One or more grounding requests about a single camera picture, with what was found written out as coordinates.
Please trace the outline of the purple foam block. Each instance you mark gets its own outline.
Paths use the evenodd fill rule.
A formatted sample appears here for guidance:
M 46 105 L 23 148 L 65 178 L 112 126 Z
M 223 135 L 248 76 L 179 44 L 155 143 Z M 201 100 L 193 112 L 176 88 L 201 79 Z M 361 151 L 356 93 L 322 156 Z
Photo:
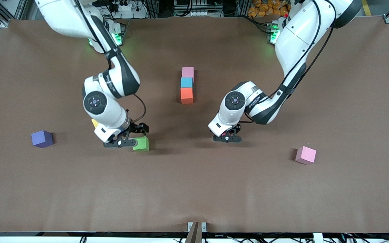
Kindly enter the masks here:
M 39 148 L 51 146 L 54 144 L 53 134 L 45 130 L 34 132 L 31 134 L 31 143 Z

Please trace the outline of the green foam block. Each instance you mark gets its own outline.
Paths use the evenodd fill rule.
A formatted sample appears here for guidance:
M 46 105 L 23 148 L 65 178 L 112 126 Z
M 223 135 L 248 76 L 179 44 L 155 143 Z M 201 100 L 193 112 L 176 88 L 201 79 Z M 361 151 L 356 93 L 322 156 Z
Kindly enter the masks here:
M 144 152 L 149 151 L 149 139 L 146 136 L 134 137 L 133 140 L 136 140 L 136 145 L 133 147 L 133 151 Z

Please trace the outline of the small metal bracket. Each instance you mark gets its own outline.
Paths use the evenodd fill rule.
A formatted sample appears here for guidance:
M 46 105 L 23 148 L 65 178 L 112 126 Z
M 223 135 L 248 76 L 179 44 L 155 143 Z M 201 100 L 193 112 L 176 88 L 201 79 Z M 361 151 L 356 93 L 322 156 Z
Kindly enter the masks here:
M 187 223 L 187 232 L 189 232 L 193 225 L 195 225 L 195 222 L 188 222 Z M 206 222 L 198 222 L 198 228 L 201 228 L 201 232 L 207 232 L 207 223 Z

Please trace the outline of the tan mounting bar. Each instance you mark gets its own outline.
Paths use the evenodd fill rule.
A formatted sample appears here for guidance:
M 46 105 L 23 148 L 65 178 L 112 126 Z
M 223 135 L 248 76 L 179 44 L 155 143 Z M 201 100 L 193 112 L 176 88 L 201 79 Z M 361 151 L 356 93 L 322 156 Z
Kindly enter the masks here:
M 201 223 L 193 222 L 191 225 L 188 235 L 185 239 L 185 243 L 201 243 L 202 240 L 202 228 Z

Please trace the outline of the brown table cover sheet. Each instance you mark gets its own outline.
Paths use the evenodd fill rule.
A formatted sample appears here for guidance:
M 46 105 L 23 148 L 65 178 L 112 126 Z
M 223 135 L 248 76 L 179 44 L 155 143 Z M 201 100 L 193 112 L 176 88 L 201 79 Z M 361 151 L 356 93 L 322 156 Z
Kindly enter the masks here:
M 266 126 L 241 143 L 207 125 L 239 82 L 267 94 L 283 72 L 245 19 L 131 21 L 123 53 L 138 72 L 150 150 L 106 149 L 82 106 L 106 67 L 88 40 L 44 21 L 0 30 L 0 231 L 389 232 L 389 25 L 358 17 Z M 182 104 L 183 67 L 194 68 Z M 31 143 L 45 130 L 54 144 Z M 315 163 L 295 161 L 303 146 Z

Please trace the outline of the orange snack packets pile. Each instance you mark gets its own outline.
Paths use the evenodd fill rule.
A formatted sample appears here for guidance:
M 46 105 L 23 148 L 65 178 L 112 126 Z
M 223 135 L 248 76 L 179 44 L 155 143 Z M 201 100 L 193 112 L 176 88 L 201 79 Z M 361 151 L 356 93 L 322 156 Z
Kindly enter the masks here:
M 291 8 L 290 0 L 252 0 L 247 16 L 250 18 L 269 15 L 287 17 Z

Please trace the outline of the white power strip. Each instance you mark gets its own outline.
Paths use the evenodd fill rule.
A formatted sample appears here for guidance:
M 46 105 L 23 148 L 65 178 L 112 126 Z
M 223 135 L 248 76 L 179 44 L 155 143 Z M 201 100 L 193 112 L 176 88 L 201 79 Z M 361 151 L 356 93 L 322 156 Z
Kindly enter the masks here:
M 142 0 L 114 0 L 109 9 L 112 11 L 112 17 L 116 19 L 149 18 Z

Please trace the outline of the white socket bar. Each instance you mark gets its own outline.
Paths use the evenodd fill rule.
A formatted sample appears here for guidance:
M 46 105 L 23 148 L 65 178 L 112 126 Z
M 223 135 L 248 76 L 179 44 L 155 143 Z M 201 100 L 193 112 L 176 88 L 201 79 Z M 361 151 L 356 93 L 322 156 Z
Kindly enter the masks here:
M 174 12 L 173 16 L 175 17 L 205 17 L 207 16 L 207 11 L 200 11 L 200 10 L 185 10 L 182 12 Z

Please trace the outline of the orange foam block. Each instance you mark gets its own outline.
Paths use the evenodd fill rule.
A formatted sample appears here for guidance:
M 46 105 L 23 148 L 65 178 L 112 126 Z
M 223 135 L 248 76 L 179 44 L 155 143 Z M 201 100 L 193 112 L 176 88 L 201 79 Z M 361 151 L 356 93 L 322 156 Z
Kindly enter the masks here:
M 192 87 L 181 88 L 180 99 L 182 104 L 193 104 L 193 88 Z

